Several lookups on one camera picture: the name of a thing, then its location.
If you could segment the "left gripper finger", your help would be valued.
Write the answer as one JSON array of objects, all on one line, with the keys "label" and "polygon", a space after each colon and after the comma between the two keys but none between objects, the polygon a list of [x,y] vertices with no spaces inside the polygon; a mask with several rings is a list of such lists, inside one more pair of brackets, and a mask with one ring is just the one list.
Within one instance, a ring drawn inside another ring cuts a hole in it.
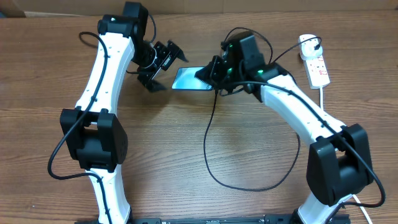
[{"label": "left gripper finger", "polygon": [[173,41],[167,41],[167,48],[170,51],[171,62],[174,62],[177,58],[182,60],[183,62],[188,62],[188,59],[186,58],[183,50]]},{"label": "left gripper finger", "polygon": [[140,73],[138,74],[137,79],[149,92],[166,90],[166,87],[164,87],[163,84],[154,80],[154,75],[154,73]]}]

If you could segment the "blue-screen Samsung smartphone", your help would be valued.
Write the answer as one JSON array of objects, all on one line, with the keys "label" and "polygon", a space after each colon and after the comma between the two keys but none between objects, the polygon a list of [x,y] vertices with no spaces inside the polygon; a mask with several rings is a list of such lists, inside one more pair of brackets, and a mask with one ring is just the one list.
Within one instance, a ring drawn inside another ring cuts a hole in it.
[{"label": "blue-screen Samsung smartphone", "polygon": [[197,71],[203,67],[180,67],[177,70],[174,82],[172,84],[173,90],[187,90],[187,91],[211,91],[213,87],[208,85],[195,77]]}]

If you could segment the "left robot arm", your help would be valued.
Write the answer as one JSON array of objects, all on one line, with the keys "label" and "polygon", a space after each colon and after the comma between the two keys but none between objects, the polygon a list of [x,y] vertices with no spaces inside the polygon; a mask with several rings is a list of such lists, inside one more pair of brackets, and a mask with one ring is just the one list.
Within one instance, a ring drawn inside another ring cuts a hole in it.
[{"label": "left robot arm", "polygon": [[98,21],[98,50],[86,88],[73,109],[60,115],[66,144],[93,185],[99,217],[96,223],[132,223],[132,208],[124,193],[121,165],[127,155],[127,134],[117,117],[119,95],[131,62],[139,82],[151,93],[165,87],[154,78],[175,59],[186,61],[183,50],[146,41],[151,16],[139,2],[126,2],[121,15],[105,14]]}]

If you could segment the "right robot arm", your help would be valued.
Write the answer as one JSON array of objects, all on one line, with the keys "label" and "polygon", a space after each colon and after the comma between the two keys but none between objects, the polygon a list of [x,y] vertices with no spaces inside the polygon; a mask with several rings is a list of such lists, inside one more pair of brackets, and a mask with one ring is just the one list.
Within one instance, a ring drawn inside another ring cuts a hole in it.
[{"label": "right robot arm", "polygon": [[378,181],[368,135],[358,124],[347,126],[314,103],[275,57],[266,60],[251,30],[230,33],[222,53],[196,72],[196,79],[216,91],[254,95],[276,111],[308,148],[310,195],[290,216],[291,223],[343,223],[339,209],[353,195]]}]

